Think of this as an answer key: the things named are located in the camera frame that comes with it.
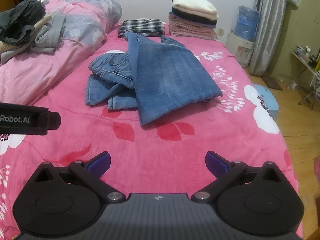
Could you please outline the white water dispenser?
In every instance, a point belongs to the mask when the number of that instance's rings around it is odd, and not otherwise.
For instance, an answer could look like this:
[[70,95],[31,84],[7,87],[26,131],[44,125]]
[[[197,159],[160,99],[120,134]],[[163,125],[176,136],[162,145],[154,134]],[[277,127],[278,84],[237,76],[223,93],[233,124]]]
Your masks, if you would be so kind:
[[254,42],[243,39],[231,31],[227,37],[226,48],[235,56],[237,62],[245,68],[249,65],[254,49]]

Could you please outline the dark green garment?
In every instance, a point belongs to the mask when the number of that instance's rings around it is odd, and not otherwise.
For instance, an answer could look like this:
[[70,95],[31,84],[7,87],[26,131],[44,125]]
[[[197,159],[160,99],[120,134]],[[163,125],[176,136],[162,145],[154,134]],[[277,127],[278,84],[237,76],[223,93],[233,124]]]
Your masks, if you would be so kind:
[[29,42],[34,25],[46,14],[38,0],[24,0],[16,7],[1,12],[1,41],[15,46]]

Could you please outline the grey knit garment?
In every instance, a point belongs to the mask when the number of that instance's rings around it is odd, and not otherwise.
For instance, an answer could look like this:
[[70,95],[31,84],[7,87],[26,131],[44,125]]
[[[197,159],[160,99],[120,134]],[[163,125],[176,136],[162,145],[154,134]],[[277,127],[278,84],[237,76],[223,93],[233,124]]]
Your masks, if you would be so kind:
[[54,13],[52,19],[37,33],[31,51],[43,54],[53,53],[60,43],[59,39],[65,20],[64,14]]

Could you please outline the wall power socket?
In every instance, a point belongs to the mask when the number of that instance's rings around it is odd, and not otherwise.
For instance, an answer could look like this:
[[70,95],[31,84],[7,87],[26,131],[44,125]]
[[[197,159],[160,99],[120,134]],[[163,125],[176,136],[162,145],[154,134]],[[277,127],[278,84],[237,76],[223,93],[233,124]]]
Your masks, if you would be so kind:
[[223,29],[219,29],[218,32],[219,32],[219,35],[220,35],[220,36],[223,36],[223,35],[224,35],[224,30],[223,30]]

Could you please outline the pink floral bed blanket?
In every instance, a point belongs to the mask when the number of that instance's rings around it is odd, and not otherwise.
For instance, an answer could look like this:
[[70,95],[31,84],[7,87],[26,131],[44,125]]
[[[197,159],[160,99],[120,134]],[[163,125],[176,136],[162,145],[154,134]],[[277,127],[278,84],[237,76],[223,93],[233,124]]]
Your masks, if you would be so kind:
[[44,161],[67,166],[107,151],[111,168],[103,180],[124,194],[193,194],[214,180],[205,155],[250,166],[275,162],[291,185],[298,179],[284,138],[250,79],[218,41],[181,37],[223,95],[189,105],[141,126],[137,111],[109,111],[85,104],[92,58],[49,90],[40,107],[61,115],[61,126],[45,136],[9,135],[1,142],[1,239],[20,232],[12,207],[22,187]]

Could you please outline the blue denim jeans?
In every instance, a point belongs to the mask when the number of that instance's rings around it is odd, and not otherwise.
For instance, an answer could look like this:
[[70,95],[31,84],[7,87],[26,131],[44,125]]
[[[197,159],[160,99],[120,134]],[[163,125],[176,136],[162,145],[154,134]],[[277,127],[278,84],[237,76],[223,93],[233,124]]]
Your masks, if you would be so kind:
[[137,109],[145,126],[222,91],[199,60],[180,42],[161,36],[160,42],[127,31],[126,52],[104,53],[89,64],[85,103],[107,101],[111,111]]

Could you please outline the cluttered side table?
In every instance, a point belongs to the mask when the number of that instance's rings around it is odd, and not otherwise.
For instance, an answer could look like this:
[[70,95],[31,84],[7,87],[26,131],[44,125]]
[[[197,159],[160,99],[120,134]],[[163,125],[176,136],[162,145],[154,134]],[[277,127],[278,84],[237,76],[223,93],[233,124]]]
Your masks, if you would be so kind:
[[[317,99],[317,90],[319,89],[319,71],[310,66],[310,54],[305,53],[302,46],[298,45],[295,51],[292,52],[292,55],[303,65],[303,69],[300,70],[299,74],[293,79],[293,83],[297,85],[296,88],[299,92],[303,90],[307,93],[298,104],[303,105],[307,103],[308,107],[313,109]],[[306,72],[309,72],[312,76],[309,90],[302,86],[302,75]]]

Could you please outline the blue water bottle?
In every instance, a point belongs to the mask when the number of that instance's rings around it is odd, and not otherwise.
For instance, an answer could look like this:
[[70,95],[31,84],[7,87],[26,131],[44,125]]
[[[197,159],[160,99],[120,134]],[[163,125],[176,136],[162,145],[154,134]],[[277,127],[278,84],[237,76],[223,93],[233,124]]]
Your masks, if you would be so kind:
[[250,42],[254,42],[259,18],[259,11],[243,5],[240,6],[234,29],[235,35]]

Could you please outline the pink patterned folded garment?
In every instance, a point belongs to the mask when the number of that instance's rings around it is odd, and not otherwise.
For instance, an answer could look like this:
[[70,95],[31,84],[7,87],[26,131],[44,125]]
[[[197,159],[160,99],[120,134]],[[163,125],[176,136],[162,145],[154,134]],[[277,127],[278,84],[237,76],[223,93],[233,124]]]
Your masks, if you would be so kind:
[[213,27],[205,24],[191,23],[169,14],[169,33],[176,37],[197,37],[205,40],[217,40]]

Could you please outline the light blue plastic stool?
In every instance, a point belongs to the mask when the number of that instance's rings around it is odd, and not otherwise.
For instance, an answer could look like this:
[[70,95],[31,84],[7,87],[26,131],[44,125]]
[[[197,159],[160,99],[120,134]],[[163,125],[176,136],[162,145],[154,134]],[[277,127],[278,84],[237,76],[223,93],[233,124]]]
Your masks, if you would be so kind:
[[268,109],[270,116],[274,119],[274,121],[276,121],[279,113],[279,105],[274,95],[268,88],[264,86],[254,84],[253,87],[260,94],[261,100],[264,101],[264,108]]

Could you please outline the white folded sweater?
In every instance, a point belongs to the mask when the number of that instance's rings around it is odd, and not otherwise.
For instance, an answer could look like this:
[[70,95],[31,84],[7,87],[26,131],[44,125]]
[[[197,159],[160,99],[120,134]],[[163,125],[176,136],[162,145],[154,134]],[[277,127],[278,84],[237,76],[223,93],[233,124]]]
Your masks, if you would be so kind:
[[181,12],[200,16],[210,21],[218,20],[216,7],[208,0],[172,0],[172,7]]

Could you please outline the brown floor mat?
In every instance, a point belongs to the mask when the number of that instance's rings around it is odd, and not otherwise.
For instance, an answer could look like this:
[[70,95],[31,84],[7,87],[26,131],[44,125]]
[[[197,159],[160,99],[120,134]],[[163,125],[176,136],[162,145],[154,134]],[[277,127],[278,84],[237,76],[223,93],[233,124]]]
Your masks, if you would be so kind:
[[278,83],[278,81],[274,77],[264,75],[261,78],[264,81],[264,83],[266,83],[268,88],[280,90],[280,91],[283,90],[281,85]]

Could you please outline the black white plaid garment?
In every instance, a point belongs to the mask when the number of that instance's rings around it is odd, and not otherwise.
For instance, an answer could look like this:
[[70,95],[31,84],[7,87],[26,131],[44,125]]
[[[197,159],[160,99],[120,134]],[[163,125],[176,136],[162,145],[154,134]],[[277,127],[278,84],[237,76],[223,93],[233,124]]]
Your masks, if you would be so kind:
[[125,20],[118,29],[118,37],[124,37],[127,31],[145,37],[161,37],[165,35],[164,24],[159,19]]

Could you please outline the pink grey floral duvet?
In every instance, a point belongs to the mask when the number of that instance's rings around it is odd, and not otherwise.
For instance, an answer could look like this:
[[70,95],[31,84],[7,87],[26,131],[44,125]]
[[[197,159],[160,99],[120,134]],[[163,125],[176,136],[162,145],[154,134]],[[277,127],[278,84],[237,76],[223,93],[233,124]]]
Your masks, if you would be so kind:
[[1,102],[35,103],[119,22],[116,0],[25,0],[1,13]]

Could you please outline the grey curtain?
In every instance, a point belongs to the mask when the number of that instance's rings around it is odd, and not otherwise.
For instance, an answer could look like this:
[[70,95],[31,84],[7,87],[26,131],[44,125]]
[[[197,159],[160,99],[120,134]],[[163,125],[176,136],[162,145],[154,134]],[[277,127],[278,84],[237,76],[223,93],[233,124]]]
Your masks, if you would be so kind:
[[259,24],[249,73],[262,76],[268,69],[277,47],[287,0],[255,0],[254,9],[259,11]]

